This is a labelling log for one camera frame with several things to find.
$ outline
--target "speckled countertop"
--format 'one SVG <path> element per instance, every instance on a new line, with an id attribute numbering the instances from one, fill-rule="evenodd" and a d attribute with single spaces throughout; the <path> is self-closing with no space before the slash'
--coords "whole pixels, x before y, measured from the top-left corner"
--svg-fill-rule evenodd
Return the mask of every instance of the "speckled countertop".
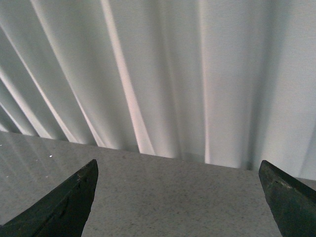
<path id="1" fill-rule="evenodd" d="M 83 237 L 281 237 L 256 172 L 5 132 L 0 224 L 94 158 L 99 179 Z"/>

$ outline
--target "white curtain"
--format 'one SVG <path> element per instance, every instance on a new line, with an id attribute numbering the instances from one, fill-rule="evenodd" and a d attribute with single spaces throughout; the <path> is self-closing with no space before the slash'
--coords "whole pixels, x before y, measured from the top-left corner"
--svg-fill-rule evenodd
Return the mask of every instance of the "white curtain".
<path id="1" fill-rule="evenodd" d="M 316 179 L 316 1 L 1 0 L 0 130 Z"/>

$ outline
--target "white backdrop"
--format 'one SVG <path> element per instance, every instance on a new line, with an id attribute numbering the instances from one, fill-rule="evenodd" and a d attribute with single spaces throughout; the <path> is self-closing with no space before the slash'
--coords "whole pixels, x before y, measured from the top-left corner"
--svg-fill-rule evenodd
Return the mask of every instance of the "white backdrop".
<path id="1" fill-rule="evenodd" d="M 1 0 L 0 130 L 316 179 L 316 1 Z"/>

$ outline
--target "fabric drape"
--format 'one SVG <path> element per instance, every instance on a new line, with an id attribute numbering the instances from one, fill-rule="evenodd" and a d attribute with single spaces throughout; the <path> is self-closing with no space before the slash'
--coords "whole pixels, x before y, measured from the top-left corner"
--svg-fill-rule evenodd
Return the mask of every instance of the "fabric drape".
<path id="1" fill-rule="evenodd" d="M 315 12 L 1 0 L 0 130 L 316 179 Z"/>

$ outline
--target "curtain fold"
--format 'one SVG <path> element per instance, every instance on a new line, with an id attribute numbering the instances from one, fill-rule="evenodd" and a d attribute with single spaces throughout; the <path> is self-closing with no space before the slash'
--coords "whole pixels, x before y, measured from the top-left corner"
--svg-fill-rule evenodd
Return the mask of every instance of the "curtain fold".
<path id="1" fill-rule="evenodd" d="M 0 130 L 316 179 L 315 11 L 2 0 Z"/>

